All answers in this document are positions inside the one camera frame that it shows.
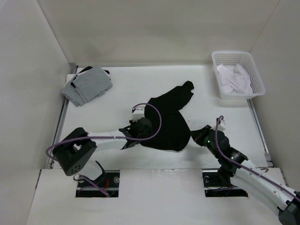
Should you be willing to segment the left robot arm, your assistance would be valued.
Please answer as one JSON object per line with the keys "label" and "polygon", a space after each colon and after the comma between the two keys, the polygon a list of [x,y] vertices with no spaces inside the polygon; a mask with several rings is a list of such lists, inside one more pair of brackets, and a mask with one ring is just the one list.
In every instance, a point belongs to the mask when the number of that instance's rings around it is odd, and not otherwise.
{"label": "left robot arm", "polygon": [[129,126],[109,133],[88,133],[78,127],[52,153],[67,176],[79,174],[100,187],[105,182],[104,168],[92,155],[101,150],[132,148],[140,139],[150,137],[151,132],[152,123],[146,118],[131,120]]}

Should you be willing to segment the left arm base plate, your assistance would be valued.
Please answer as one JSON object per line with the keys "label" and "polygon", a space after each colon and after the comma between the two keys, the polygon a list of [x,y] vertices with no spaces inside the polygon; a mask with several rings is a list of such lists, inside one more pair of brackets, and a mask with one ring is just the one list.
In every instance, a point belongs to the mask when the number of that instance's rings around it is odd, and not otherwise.
{"label": "left arm base plate", "polygon": [[108,195],[105,195],[98,188],[82,179],[79,175],[73,176],[76,181],[76,194],[78,198],[115,198],[119,196],[120,171],[106,171],[106,177],[98,185]]}

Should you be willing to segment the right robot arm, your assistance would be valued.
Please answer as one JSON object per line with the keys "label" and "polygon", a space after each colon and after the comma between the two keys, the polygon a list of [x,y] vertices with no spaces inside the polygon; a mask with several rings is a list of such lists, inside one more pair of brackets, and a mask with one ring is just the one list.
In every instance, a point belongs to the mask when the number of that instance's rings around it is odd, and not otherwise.
{"label": "right robot arm", "polygon": [[217,180],[246,191],[267,206],[283,225],[300,223],[300,193],[269,176],[243,153],[233,148],[224,132],[207,125],[191,131],[194,142],[206,147],[221,167]]}

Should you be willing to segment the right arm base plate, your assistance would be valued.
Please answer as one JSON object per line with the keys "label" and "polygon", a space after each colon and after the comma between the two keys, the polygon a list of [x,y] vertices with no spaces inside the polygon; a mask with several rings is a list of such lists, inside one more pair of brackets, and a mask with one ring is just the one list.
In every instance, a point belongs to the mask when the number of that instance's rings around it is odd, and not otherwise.
{"label": "right arm base plate", "polygon": [[217,170],[204,170],[202,180],[206,197],[248,197],[246,191],[232,185],[229,180],[221,180]]}

